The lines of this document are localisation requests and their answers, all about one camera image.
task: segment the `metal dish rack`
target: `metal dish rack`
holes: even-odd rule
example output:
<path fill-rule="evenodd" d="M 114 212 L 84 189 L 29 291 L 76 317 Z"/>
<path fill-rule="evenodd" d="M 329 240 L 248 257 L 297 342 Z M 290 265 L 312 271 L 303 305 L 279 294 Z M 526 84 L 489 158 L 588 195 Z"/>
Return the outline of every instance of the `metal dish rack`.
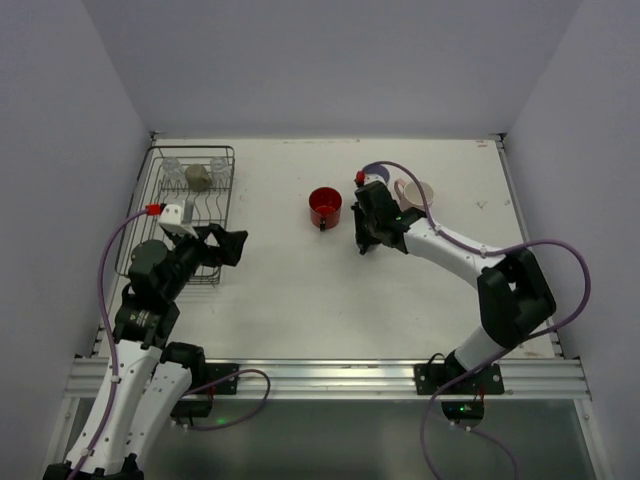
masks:
<path fill-rule="evenodd" d="M 229 217 L 229 207 L 231 205 L 231 192 L 233 189 L 233 177 L 235 175 L 235 152 L 229 146 L 203 146 L 189 154 L 189 149 L 184 146 L 162 146 L 152 147 L 147 152 L 147 157 L 157 150 L 159 154 L 150 162 L 148 177 L 140 198 L 139 209 L 149 203 L 177 203 L 190 200 L 194 203 L 193 226 L 208 225 L 217 223 L 223 228 L 227 228 Z M 184 178 L 173 180 L 165 176 L 161 167 L 165 157 L 174 157 L 180 161 L 183 169 L 193 164 L 201 164 L 211 176 L 210 160 L 214 157 L 225 158 L 230 174 L 228 178 L 220 180 L 212 178 L 211 186 L 206 190 L 195 192 L 189 188 Z M 162 240 L 170 248 L 173 247 L 171 241 L 166 237 L 162 229 L 158 226 L 158 217 L 142 216 L 130 224 L 125 231 L 118 249 L 115 271 L 118 275 L 127 276 L 127 271 L 131 265 L 131 253 L 140 243 L 156 239 Z M 212 235 L 207 239 L 207 243 L 216 245 Z M 200 267 L 189 280 L 189 285 L 217 285 L 220 283 L 221 267 Z"/>

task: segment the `white table surface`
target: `white table surface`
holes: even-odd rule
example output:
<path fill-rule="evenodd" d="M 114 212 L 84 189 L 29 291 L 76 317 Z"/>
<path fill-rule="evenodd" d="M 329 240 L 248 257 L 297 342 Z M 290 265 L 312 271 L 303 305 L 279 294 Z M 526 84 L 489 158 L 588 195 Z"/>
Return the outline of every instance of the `white table surface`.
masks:
<path fill-rule="evenodd" d="M 432 212 L 443 225 L 487 245 L 522 241 L 491 141 L 158 142 L 163 144 L 228 144 L 236 151 L 228 227 L 249 232 L 242 260 L 224 268 L 215 288 L 185 288 L 171 336 L 204 347 L 208 357 L 428 358 L 455 349 L 479 325 L 475 290 L 446 270 L 383 247 L 358 254 L 350 207 L 355 173 L 366 163 L 396 161 L 430 183 Z M 399 176 L 391 169 L 392 180 Z M 321 233 L 309 220 L 308 196 L 325 185 L 341 193 L 343 207 L 339 225 Z M 125 283 L 119 279 L 116 291 Z M 118 306 L 116 295 L 112 317 Z M 545 336 L 509 356 L 554 354 Z"/>

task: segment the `red cup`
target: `red cup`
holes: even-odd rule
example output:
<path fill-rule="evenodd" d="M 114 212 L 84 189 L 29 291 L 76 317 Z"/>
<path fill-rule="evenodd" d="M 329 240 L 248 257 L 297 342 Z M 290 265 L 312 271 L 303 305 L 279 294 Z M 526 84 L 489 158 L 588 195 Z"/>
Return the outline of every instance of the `red cup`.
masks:
<path fill-rule="evenodd" d="M 342 207 L 342 197 L 333 188 L 317 188 L 309 195 L 311 222 L 321 232 L 329 230 L 338 224 L 340 221 L 340 207 Z"/>

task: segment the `white mug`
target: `white mug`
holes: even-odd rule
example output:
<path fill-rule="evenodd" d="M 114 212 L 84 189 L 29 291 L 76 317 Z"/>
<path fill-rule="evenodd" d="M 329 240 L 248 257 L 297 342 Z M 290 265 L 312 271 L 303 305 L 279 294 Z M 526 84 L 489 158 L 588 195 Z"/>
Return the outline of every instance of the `white mug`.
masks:
<path fill-rule="evenodd" d="M 431 207 L 431 204 L 433 203 L 433 189 L 431 188 L 431 186 L 429 186 L 428 183 L 425 182 L 420 182 L 420 185 L 422 185 L 424 195 L 425 197 L 427 197 L 427 205 Z M 420 196 L 418 186 L 415 182 L 407 183 L 402 178 L 399 178 L 395 182 L 393 182 L 393 189 L 398 195 L 398 200 L 400 201 L 400 210 L 404 212 L 411 207 L 415 207 L 424 212 L 422 197 Z"/>

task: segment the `cable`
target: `cable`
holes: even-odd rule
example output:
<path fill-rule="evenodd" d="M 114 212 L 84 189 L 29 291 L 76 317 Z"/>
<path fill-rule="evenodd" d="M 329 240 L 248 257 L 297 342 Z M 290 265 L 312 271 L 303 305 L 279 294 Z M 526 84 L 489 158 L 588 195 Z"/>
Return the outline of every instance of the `cable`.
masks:
<path fill-rule="evenodd" d="M 109 342 L 109 351 L 111 352 L 111 364 L 113 365 L 113 375 L 118 375 L 118 353 L 116 352 L 116 344 L 113 339 L 113 332 L 111 331 L 111 323 L 109 322 L 109 314 L 107 313 L 107 304 L 104 299 L 104 267 L 107 263 L 107 256 L 109 255 L 109 250 L 111 249 L 111 245 L 118 237 L 118 234 L 129 224 L 129 222 L 135 220 L 142 215 L 146 215 L 148 213 L 148 209 L 141 210 L 136 212 L 127 218 L 120 224 L 120 226 L 111 234 L 109 240 L 107 240 L 107 244 L 102 251 L 102 256 L 100 257 L 100 264 L 98 265 L 98 305 L 100 307 L 100 314 L 102 315 L 102 321 L 104 323 L 104 329 L 107 335 L 107 341 Z M 98 424 L 98 428 L 96 429 L 96 433 L 94 433 L 93 437 L 89 441 L 89 445 L 87 445 L 87 453 L 80 457 L 76 467 L 69 474 L 69 480 L 73 480 L 82 466 L 84 462 L 87 461 L 87 457 L 90 455 L 91 451 L 95 448 L 96 443 L 98 443 L 98 439 L 102 432 L 104 431 L 105 426 L 107 425 L 107 421 L 109 420 L 109 415 L 111 415 L 111 410 L 113 409 L 113 403 L 116 399 L 116 389 L 118 388 L 117 383 L 111 384 L 111 389 L 109 390 L 109 398 L 107 400 L 107 406 L 104 409 L 104 414 L 102 415 L 102 419 Z"/>
<path fill-rule="evenodd" d="M 271 379 L 269 378 L 269 375 L 267 375 L 266 373 L 264 373 L 262 370 L 258 370 L 256 368 L 247 368 L 245 370 L 240 370 L 239 372 L 234 372 L 231 373 L 225 377 L 219 378 L 218 380 L 215 380 L 211 383 L 207 383 L 206 385 L 202 385 L 201 387 L 198 388 L 194 388 L 193 390 L 189 390 L 188 392 L 185 392 L 185 394 L 183 395 L 183 397 L 187 396 L 187 395 L 193 395 L 194 393 L 198 393 L 201 392 L 203 390 L 208 390 L 211 387 L 215 387 L 216 385 L 220 385 L 223 382 L 226 382 L 227 380 L 239 376 L 239 375 L 244 375 L 246 373 L 257 373 L 258 375 L 262 375 L 264 377 L 264 379 L 267 381 L 267 389 L 264 392 L 264 396 L 262 397 L 262 400 L 260 400 L 260 403 L 258 403 L 258 406 L 255 407 L 253 410 L 251 410 L 249 413 L 236 418 L 235 420 L 232 420 L 230 422 L 227 423 L 223 423 L 222 425 L 213 425 L 210 427 L 205 427 L 205 426 L 198 426 L 198 425 L 191 425 L 188 427 L 189 430 L 196 430 L 199 432 L 212 432 L 214 430 L 222 430 L 223 428 L 228 428 L 228 427 L 232 427 L 233 425 L 237 425 L 239 423 L 242 423 L 246 420 L 249 420 L 250 418 L 254 417 L 260 410 L 262 410 L 266 403 L 267 403 L 267 397 L 269 396 L 269 392 L 271 392 Z"/>
<path fill-rule="evenodd" d="M 539 245 L 554 245 L 554 246 L 558 246 L 561 248 L 564 248 L 565 250 L 568 250 L 575 258 L 576 260 L 578 260 L 578 263 L 580 264 L 580 268 L 582 269 L 582 274 L 584 276 L 584 292 L 582 295 L 582 299 L 580 300 L 578 306 L 576 307 L 576 309 L 570 314 L 568 315 L 564 320 L 555 323 L 554 325 L 545 328 L 537 333 L 533 333 L 529 336 L 527 336 L 527 338 L 524 340 L 525 342 L 528 340 L 531 340 L 533 338 L 537 338 L 540 337 L 542 335 L 546 335 L 547 333 L 550 332 L 555 332 L 558 329 L 568 325 L 569 323 L 573 322 L 581 313 L 582 311 L 585 309 L 585 307 L 587 306 L 587 303 L 589 302 L 589 298 L 591 297 L 591 273 L 589 272 L 589 267 L 587 265 L 586 260 L 584 259 L 584 257 L 582 256 L 582 254 L 576 250 L 573 246 L 569 245 L 568 243 L 562 241 L 562 240 L 555 240 L 555 239 L 543 239 L 543 240 L 533 240 L 533 241 L 527 241 L 527 242 L 523 242 L 520 243 L 518 245 L 514 245 L 512 247 L 507 247 L 507 248 L 503 248 L 500 250 L 494 250 L 494 251 L 490 251 L 490 252 L 482 252 L 481 250 L 478 250 L 477 248 L 471 247 L 467 244 L 465 244 L 464 242 L 461 242 L 460 240 L 458 240 L 457 238 L 453 237 L 452 235 L 449 235 L 447 232 L 445 232 L 442 229 L 439 229 L 435 220 L 433 219 L 432 215 L 431 215 L 431 211 L 429 210 L 429 203 L 427 202 L 427 196 L 424 193 L 424 189 L 422 188 L 422 184 L 420 183 L 420 180 L 418 180 L 418 178 L 411 173 L 411 171 L 409 171 L 408 168 L 404 167 L 403 165 L 400 165 L 399 163 L 396 162 L 390 162 L 390 161 L 379 161 L 379 162 L 373 162 L 370 163 L 368 165 L 366 165 L 362 170 L 364 172 L 367 171 L 368 168 L 371 168 L 373 166 L 376 165 L 390 165 L 392 167 L 396 167 L 400 170 L 402 170 L 404 173 L 406 173 L 409 178 L 416 184 L 416 187 L 418 188 L 418 192 L 420 193 L 420 198 L 422 200 L 422 205 L 424 208 L 424 212 L 427 218 L 427 222 L 429 222 L 429 225 L 431 226 L 431 228 L 433 228 L 434 231 L 436 231 L 438 233 L 438 235 L 441 235 L 442 238 L 444 238 L 445 240 L 447 240 L 448 242 L 452 243 L 453 245 L 476 255 L 486 255 L 487 257 L 497 257 L 500 255 L 506 255 L 508 253 L 511 253 L 515 250 L 520 250 L 523 248 L 528 248 L 528 247 L 534 247 L 534 246 L 539 246 Z M 482 363 L 480 363 L 480 365 L 478 365 L 477 367 L 468 370 L 467 372 L 463 373 L 462 375 L 448 381 L 447 383 L 445 383 L 444 385 L 442 385 L 440 388 L 438 388 L 434 394 L 431 396 L 431 398 L 429 399 L 429 401 L 427 402 L 427 407 L 425 408 L 424 414 L 422 416 L 422 419 L 420 421 L 420 446 L 422 448 L 422 456 L 424 457 L 425 461 L 427 462 L 427 465 L 429 466 L 429 469 L 431 470 L 431 473 L 433 473 L 433 475 L 436 477 L 437 480 L 443 480 L 442 475 L 440 474 L 440 472 L 438 471 L 438 469 L 436 468 L 435 464 L 433 463 L 433 460 L 431 459 L 431 457 L 429 456 L 429 452 L 427 450 L 427 444 L 426 444 L 426 438 L 425 438 L 425 430 L 426 430 L 426 425 L 427 425 L 427 418 L 429 416 L 429 413 L 431 412 L 431 409 L 433 408 L 433 405 L 435 404 L 436 398 L 441 395 L 442 393 L 444 393 L 445 391 L 447 391 L 449 388 L 453 387 L 454 385 L 458 384 L 459 382 L 466 380 L 467 378 L 471 377 L 472 375 L 476 374 L 477 372 L 479 372 L 480 370 L 486 368 L 487 366 L 491 365 L 493 362 L 501 359 L 502 357 L 504 357 L 506 354 L 508 353 L 507 350 L 502 350 L 496 354 L 494 354 L 493 356 L 487 358 L 485 361 L 483 361 Z M 515 456 L 513 455 L 513 453 L 511 452 L 511 450 L 509 450 L 509 448 L 503 444 L 502 442 L 500 442 L 497 438 L 489 435 L 486 432 L 483 432 L 481 430 L 477 430 L 477 429 L 471 429 L 470 430 L 472 433 L 474 433 L 475 435 L 478 435 L 482 438 L 485 438 L 491 442 L 493 442 L 494 444 L 496 444 L 501 450 L 503 450 L 507 456 L 509 457 L 509 459 L 511 460 L 511 463 L 513 464 L 514 467 L 514 478 L 516 480 L 518 480 L 520 478 L 520 470 L 518 467 L 518 463 L 516 461 Z"/>

